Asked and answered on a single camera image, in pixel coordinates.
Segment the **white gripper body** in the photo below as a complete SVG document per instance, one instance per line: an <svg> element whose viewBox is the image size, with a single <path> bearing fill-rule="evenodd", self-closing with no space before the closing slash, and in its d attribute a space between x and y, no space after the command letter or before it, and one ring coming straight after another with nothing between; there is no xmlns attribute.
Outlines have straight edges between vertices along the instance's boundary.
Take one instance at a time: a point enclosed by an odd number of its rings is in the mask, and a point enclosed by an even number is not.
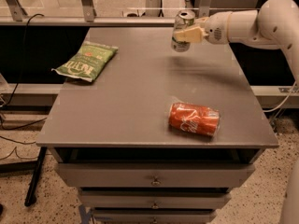
<svg viewBox="0 0 299 224"><path fill-rule="evenodd" d="M204 32L204 39L211 44L227 44L228 23L232 15L231 11L218 12L210 17L203 17L196 20L196 23Z"/></svg>

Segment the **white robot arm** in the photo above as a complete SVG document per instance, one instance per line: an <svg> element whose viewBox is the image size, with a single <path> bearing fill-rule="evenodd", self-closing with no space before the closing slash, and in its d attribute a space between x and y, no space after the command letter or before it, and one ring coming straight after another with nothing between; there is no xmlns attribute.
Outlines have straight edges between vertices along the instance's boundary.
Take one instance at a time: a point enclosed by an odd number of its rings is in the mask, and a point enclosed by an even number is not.
<svg viewBox="0 0 299 224"><path fill-rule="evenodd" d="M240 42L281 49L299 76L299 10L292 0L267 0L260 9L219 12L175 33L180 41ZM266 151L257 172L210 224L298 224L298 132L282 125L278 150Z"/></svg>

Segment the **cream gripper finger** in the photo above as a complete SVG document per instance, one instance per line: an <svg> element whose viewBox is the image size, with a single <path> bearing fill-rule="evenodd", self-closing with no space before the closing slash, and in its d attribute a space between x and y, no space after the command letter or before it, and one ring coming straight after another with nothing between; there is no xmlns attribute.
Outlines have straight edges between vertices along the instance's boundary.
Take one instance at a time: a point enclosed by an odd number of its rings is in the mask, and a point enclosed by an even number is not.
<svg viewBox="0 0 299 224"><path fill-rule="evenodd" d="M200 43L207 36L207 33L201 27L188 27L174 32L174 38L177 42Z"/></svg>

